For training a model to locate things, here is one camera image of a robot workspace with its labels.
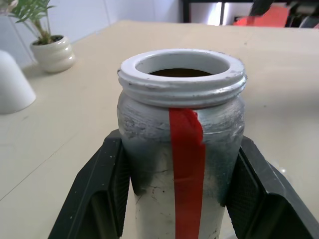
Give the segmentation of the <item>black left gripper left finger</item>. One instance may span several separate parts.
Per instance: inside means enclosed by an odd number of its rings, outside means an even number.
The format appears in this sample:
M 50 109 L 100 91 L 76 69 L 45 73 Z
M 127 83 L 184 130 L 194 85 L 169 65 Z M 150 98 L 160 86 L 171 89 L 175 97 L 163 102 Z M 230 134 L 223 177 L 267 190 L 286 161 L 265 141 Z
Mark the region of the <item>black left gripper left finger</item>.
M 48 239 L 120 239 L 130 166 L 114 130 L 77 174 Z

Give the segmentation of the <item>green plant in white pot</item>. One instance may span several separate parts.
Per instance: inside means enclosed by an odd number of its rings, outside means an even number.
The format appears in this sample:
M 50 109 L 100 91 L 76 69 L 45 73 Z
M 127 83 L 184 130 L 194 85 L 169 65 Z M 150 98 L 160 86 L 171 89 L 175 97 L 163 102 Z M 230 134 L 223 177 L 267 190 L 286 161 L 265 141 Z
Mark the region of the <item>green plant in white pot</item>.
M 23 24 L 34 36 L 30 49 L 40 67 L 48 73 L 70 69 L 75 63 L 69 39 L 54 35 L 49 22 L 50 0 L 4 0 L 6 13 Z

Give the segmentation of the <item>black metal frame cabinet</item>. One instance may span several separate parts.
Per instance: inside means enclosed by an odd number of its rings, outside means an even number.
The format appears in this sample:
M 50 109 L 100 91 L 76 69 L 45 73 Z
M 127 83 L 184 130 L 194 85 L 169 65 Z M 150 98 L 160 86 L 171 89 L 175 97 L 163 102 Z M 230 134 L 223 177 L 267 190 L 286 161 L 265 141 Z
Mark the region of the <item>black metal frame cabinet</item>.
M 226 3 L 252 3 L 254 0 L 181 0 L 183 23 L 191 23 L 191 4 L 192 3 L 221 3 L 220 25 L 223 24 Z

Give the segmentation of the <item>red plastic object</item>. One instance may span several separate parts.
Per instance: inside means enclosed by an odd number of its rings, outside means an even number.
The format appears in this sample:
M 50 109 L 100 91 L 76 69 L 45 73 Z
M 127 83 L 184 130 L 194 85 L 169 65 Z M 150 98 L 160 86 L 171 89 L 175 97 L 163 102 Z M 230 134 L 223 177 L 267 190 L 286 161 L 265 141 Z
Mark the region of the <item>red plastic object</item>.
M 235 26 L 280 27 L 286 25 L 289 9 L 283 6 L 271 6 L 263 16 L 246 16 L 233 23 Z

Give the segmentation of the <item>white ceramic vase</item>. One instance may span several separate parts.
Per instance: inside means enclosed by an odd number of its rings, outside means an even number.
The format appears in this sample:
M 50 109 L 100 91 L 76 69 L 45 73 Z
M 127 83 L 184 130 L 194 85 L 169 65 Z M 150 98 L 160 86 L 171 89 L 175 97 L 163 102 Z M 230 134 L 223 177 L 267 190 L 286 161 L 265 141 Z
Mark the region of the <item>white ceramic vase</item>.
M 0 50 L 0 115 L 29 107 L 36 94 L 15 59 Z

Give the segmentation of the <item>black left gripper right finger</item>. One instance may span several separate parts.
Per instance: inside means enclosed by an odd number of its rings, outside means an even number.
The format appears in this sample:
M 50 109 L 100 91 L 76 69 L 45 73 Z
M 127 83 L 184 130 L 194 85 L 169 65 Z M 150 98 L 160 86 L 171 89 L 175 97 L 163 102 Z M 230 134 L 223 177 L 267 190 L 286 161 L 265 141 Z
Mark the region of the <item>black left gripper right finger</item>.
M 319 222 L 249 138 L 221 142 L 221 205 L 237 239 L 319 239 Z

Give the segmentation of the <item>white jar with red tape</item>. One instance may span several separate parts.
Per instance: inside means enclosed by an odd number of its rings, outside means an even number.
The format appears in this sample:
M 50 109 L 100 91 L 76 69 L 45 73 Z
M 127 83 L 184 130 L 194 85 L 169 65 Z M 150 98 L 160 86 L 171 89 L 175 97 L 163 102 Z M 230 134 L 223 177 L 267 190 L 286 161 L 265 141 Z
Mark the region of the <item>white jar with red tape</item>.
M 118 127 L 131 167 L 138 239 L 218 239 L 244 132 L 237 58 L 163 49 L 125 60 Z

